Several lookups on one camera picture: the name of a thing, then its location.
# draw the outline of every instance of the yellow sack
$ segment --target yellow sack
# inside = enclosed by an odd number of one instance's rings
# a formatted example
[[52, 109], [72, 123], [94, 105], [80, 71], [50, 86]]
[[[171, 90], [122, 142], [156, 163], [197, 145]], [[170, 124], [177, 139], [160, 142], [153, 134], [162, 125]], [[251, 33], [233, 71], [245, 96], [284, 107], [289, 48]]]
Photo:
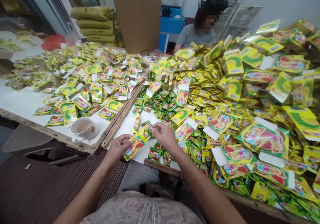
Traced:
[[[116, 28], [116, 33], [120, 29], [118, 25], [115, 26]], [[89, 35], [99, 35], [99, 36], [113, 36], [113, 28], [111, 29], [81, 29], [80, 33], [82, 33], [84, 36], [89, 36]]]
[[117, 43], [115, 36], [98, 36], [98, 35], [89, 35], [86, 36], [88, 42], [105, 42], [105, 43]]
[[71, 17], [77, 20], [93, 19], [97, 21], [112, 20], [114, 10], [111, 7], [73, 7], [71, 10]]
[[[107, 21], [96, 21], [96, 20], [77, 20], [76, 24], [79, 26], [79, 28], [99, 28], [99, 29], [111, 29], [113, 27], [112, 20]], [[114, 20], [114, 25], [118, 25], [118, 20]]]

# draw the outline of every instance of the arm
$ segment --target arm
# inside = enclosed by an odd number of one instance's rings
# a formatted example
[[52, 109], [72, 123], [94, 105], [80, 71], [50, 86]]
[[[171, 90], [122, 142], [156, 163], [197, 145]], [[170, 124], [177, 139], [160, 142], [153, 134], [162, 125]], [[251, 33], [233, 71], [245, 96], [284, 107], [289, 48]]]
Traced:
[[208, 223], [233, 224], [246, 222], [218, 187], [197, 168], [177, 145], [173, 130], [163, 123], [153, 125], [159, 144], [176, 159], [199, 207]]
[[131, 137], [124, 134], [112, 141], [101, 164], [53, 224], [78, 224], [95, 211], [109, 174], [118, 165], [121, 154], [133, 143], [129, 141]]
[[186, 40], [187, 40], [187, 29], [186, 27], [184, 27], [176, 41], [176, 46], [174, 47], [173, 54], [175, 54], [176, 52], [179, 51], [179, 49], [181, 49], [181, 47], [186, 42]]

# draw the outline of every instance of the blue container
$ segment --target blue container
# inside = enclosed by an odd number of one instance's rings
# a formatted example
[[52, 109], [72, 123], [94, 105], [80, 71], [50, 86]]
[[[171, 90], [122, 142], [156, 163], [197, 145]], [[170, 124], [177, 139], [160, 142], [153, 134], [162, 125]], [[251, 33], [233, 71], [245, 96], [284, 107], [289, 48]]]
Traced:
[[160, 32], [180, 34], [184, 27], [185, 20], [186, 20], [185, 18], [176, 19], [176, 18], [161, 17]]

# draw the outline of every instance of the white ceramic cup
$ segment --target white ceramic cup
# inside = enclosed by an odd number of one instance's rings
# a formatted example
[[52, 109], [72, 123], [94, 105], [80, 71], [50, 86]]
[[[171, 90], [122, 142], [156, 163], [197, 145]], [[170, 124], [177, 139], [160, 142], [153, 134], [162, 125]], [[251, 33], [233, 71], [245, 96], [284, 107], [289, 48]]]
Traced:
[[[76, 135], [72, 138], [72, 142], [75, 143], [94, 138], [99, 131], [95, 123], [88, 117], [79, 118], [71, 125], [70, 129]], [[82, 137], [82, 140], [76, 140], [78, 136]]]

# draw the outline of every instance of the striped floor mat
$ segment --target striped floor mat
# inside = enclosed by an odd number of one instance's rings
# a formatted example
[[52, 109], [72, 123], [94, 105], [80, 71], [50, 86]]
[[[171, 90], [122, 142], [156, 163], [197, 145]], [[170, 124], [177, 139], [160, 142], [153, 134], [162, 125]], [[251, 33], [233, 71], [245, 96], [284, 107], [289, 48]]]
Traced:
[[[102, 149], [97, 156], [61, 167], [13, 156], [0, 165], [0, 223], [52, 223], [105, 154]], [[115, 195], [126, 169], [127, 164], [120, 162], [113, 170], [97, 208]]]

